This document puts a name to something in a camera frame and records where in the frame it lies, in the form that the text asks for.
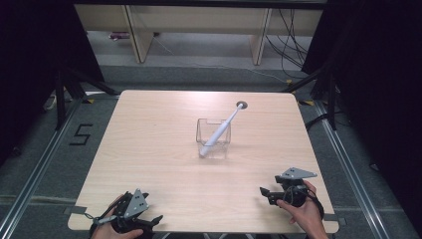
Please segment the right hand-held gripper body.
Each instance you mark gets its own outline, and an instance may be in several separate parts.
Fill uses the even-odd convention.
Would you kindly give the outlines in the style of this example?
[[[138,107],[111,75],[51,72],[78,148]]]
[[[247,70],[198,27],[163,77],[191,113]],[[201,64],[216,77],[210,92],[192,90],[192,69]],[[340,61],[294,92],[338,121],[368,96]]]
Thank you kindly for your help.
[[[301,207],[308,196],[308,188],[304,183],[304,179],[316,176],[317,174],[314,172],[291,167],[275,176],[276,182],[282,186],[284,191],[271,192],[270,195],[280,196],[280,200],[295,207]]]

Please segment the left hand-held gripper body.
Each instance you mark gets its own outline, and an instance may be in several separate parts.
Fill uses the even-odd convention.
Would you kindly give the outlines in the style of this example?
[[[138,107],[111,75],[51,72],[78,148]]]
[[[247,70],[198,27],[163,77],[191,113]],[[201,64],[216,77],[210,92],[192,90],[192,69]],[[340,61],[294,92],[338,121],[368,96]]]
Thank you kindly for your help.
[[[102,216],[94,217],[92,230],[105,223],[110,223],[117,233],[127,233],[135,229],[149,228],[141,224],[138,216],[148,209],[145,197],[147,193],[142,193],[136,189],[133,193],[126,192],[115,200]]]

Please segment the white electric toothbrush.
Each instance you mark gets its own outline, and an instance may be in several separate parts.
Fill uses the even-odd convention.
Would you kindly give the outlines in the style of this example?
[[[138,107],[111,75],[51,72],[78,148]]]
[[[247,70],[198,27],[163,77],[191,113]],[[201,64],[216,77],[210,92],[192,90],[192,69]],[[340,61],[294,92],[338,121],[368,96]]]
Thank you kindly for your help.
[[[232,114],[225,119],[220,126],[213,132],[213,134],[210,136],[210,138],[205,142],[205,144],[202,146],[202,148],[199,150],[199,155],[201,157],[205,157],[208,152],[214,147],[217,140],[220,138],[220,136],[225,132],[225,130],[228,128],[229,124],[233,120],[233,118],[236,116],[237,112],[240,111],[238,108],[236,108]]]

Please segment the clear plastic container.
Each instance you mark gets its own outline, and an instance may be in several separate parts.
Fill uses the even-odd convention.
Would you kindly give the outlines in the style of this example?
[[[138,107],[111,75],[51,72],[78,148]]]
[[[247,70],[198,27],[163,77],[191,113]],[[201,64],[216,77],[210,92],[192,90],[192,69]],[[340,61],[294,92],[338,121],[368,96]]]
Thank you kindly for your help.
[[[213,145],[207,142],[219,131],[223,119],[199,119],[196,128],[196,142],[200,158],[225,159],[231,142],[231,125],[228,123]]]

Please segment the person's right hand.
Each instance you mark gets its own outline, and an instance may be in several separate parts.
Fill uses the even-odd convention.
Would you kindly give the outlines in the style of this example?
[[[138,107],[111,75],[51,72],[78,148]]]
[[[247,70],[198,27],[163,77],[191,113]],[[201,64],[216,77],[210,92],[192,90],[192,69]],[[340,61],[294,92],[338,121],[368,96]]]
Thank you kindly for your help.
[[[310,195],[301,207],[292,206],[283,200],[278,200],[277,205],[289,212],[292,216],[290,223],[297,223],[306,232],[306,234],[317,230],[325,231],[319,209],[316,204],[317,189],[307,180],[305,180],[304,183],[308,188]]]

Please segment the person's left hand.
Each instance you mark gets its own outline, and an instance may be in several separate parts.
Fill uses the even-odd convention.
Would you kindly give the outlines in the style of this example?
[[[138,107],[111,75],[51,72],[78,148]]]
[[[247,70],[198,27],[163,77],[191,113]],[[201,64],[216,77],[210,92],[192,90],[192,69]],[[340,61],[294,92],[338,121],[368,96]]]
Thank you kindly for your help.
[[[143,234],[142,229],[135,229],[127,233],[117,233],[110,223],[100,225],[94,231],[91,239],[136,239]]]

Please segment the grey tape strip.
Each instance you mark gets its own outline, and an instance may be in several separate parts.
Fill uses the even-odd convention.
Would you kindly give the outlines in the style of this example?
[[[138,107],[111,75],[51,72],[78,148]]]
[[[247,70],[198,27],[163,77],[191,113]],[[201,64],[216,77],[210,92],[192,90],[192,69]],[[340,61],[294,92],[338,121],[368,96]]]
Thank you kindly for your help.
[[[343,218],[343,217],[338,217],[336,214],[326,214],[323,217],[323,222],[324,223],[336,222],[339,226],[346,226],[347,225],[346,219]]]
[[[81,207],[81,206],[69,206],[66,207],[64,210],[64,213],[66,215],[72,215],[72,214],[85,214],[86,213],[87,208],[86,207]]]

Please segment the black metal stand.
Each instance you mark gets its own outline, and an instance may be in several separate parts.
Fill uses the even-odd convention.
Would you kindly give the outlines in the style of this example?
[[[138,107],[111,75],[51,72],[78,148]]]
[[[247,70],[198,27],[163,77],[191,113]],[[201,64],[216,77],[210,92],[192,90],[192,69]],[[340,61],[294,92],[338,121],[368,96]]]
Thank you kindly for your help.
[[[323,96],[327,96],[327,112],[315,119],[327,120],[328,124],[333,130],[336,130],[335,126],[335,78],[332,73],[331,67],[321,67],[314,71],[304,79],[301,79],[295,84],[290,85],[283,90],[283,93],[292,93],[297,89],[309,84],[312,81],[316,81],[313,89],[311,90],[311,97],[314,100],[320,100]]]
[[[81,82],[86,82],[91,86],[105,92],[111,96],[118,96],[119,92],[108,87],[104,82],[97,81],[95,78],[74,70],[69,67],[61,67],[57,70],[55,76],[55,93],[57,106],[57,125],[56,129],[60,129],[67,118],[67,110],[65,105],[65,91],[75,100],[84,100],[87,97],[85,90],[82,88]]]

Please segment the metal floor rail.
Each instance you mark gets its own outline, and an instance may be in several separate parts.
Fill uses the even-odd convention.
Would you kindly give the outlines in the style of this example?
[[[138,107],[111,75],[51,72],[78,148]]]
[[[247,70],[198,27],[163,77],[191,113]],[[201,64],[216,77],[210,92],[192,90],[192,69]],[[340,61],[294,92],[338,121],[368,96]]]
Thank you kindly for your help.
[[[361,208],[370,230],[374,235],[374,238],[391,239],[380,214],[374,206],[366,188],[362,184],[362,181],[358,177],[357,171],[355,170],[337,131],[331,126],[328,119],[325,119],[322,125],[356,197],[359,207]]]
[[[18,146],[20,152],[0,167],[0,239],[13,234],[80,105],[80,100],[68,105],[59,127],[53,113],[42,114]]]

